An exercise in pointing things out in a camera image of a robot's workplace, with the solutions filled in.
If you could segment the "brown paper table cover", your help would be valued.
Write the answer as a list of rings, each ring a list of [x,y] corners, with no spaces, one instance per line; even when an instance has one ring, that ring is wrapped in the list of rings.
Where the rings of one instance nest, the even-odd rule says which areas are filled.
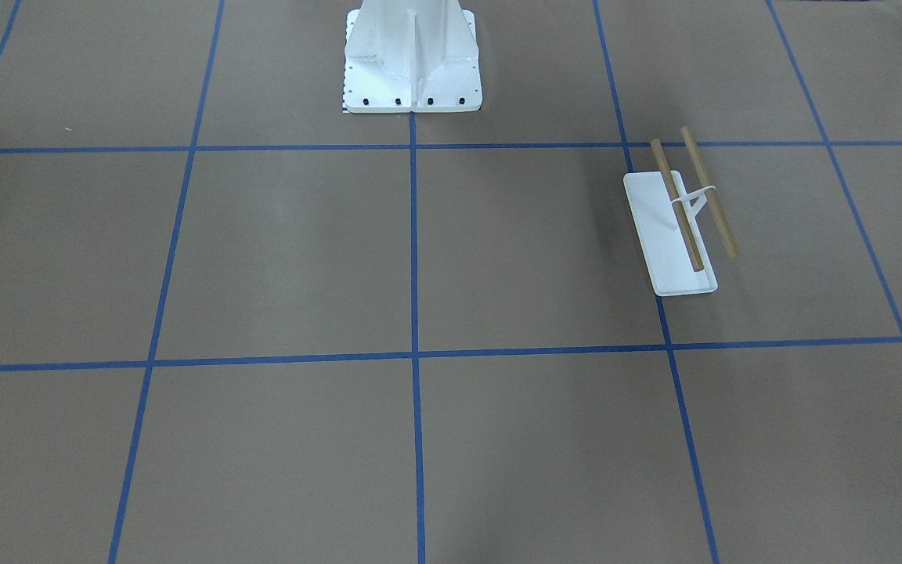
[[[0,1],[0,563],[902,563],[902,1],[465,1],[366,115],[359,5]]]

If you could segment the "white towel rack with wooden bars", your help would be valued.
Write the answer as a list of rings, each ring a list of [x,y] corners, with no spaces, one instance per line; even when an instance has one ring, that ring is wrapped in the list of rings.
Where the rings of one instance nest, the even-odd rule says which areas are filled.
[[[741,256],[740,243],[695,135],[687,126],[681,126],[680,134],[699,181],[698,189],[687,188],[683,176],[670,165],[659,139],[649,143],[655,170],[629,172],[622,179],[649,280],[658,297],[708,294],[719,288],[698,224],[698,215],[706,208],[729,258]]]

